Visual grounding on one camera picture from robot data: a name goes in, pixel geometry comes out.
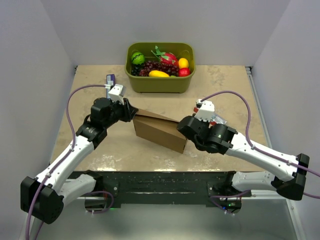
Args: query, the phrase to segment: purple box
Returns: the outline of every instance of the purple box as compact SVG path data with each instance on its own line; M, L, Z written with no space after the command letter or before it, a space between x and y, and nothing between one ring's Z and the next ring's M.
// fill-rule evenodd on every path
M114 86L116 84L116 76L114 74L108 74L106 76L106 84ZM106 90L106 98L109 99L109 90Z

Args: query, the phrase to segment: red apple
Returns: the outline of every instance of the red apple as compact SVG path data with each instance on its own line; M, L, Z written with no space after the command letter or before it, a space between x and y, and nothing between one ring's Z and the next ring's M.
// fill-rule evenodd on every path
M187 67L180 68L179 70L179 77L186 77L190 75L190 69Z

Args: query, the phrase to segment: yellow fruit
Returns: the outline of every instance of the yellow fruit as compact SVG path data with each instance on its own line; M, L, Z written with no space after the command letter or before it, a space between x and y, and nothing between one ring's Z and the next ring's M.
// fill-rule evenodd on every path
M187 59L185 59L185 58L180 58L179 59L179 68L180 69L184 69L184 68L188 68L189 67L189 62L188 62L188 60Z
M153 70L149 72L149 77L158 78L158 77L170 77L170 76L163 71Z

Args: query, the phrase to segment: wall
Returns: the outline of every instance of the wall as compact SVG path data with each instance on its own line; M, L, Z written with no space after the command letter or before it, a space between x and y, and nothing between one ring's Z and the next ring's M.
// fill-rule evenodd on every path
M0 239L18 239L20 183L49 163L74 69L39 0L0 1Z
M253 79L272 146L310 156L320 172L320 1L292 0L253 67ZM320 195L307 175L306 192ZM307 239L319 239L319 200L304 197L298 211Z
M252 66L290 0L41 0L76 64L124 64L134 42L185 42L196 63Z

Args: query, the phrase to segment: olive green basket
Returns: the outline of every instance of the olive green basket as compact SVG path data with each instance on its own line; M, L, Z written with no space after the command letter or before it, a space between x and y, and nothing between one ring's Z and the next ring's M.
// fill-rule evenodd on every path
M146 61L157 61L153 55L155 46L161 52L172 53L179 60L185 58L189 62L190 75L183 77L149 77L131 75L131 56L136 52L141 52ZM132 44L127 51L125 73L130 79L130 84L134 91L138 93L184 93L189 85L192 76L195 74L196 64L193 48L182 42L137 42Z

